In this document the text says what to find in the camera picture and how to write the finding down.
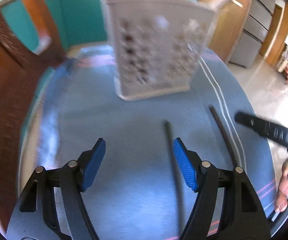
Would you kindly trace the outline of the person's right hand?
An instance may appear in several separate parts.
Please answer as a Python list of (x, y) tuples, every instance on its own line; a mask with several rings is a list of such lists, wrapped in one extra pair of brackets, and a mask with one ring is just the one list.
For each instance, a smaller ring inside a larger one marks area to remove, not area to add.
[(288, 206), (288, 159), (282, 165), (282, 176), (279, 181), (275, 199), (275, 212), (284, 212)]

